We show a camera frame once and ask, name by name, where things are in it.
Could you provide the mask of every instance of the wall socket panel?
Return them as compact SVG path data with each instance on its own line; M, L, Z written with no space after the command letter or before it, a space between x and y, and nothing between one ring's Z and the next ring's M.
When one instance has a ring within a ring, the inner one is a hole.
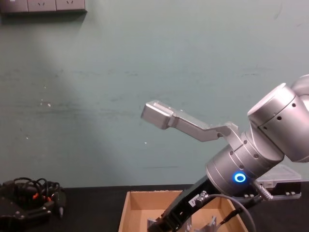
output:
M0 0L0 12L86 12L85 0Z

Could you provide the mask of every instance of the gray cable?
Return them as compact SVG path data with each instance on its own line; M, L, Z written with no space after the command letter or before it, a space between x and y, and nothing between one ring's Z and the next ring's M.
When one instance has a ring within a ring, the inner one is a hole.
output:
M209 197L212 197L212 198L215 198L215 197L226 198L226 199L229 199L232 202L236 203L240 208L242 208L243 212L248 216L248 218L250 220L250 223L252 224L253 232L256 232L255 223L254 223L254 220L253 220L251 214L249 213L249 211L239 201L237 201L236 199L234 199L232 197L225 196L223 194L211 194L211 195L209 195Z

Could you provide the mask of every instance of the metal bracket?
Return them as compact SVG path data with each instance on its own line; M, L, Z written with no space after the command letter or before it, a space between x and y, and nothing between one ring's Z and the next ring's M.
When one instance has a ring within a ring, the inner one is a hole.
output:
M141 118L162 130L169 127L176 128L201 142L224 137L234 151L242 146L238 126L234 123L227 122L224 125L209 126L205 122L159 101L146 103Z
M194 232L217 232L217 217L212 216L212 220L209 224L200 230L194 230Z
M156 223L156 220L153 219L147 219L147 228L149 228L152 224ZM190 232L192 228L192 218L190 217L183 226L177 230L178 232Z

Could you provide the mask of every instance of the black tabletop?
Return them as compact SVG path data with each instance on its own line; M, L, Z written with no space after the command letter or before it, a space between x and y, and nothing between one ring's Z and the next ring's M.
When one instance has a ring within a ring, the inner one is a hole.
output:
M66 189L68 207L62 220L52 217L49 223L29 232L117 232L128 191L181 190L189 185L126 186ZM307 232L309 182L302 185L298 200L262 202L250 210L258 232Z

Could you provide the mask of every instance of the cardboard box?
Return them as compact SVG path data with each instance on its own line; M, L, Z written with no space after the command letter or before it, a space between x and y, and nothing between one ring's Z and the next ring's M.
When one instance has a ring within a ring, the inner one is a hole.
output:
M181 191L128 192L118 232L147 232L147 219L157 219ZM222 198L216 198L192 216L192 229L201 229L212 216L221 222L235 208ZM218 232L248 232L237 215L221 226Z

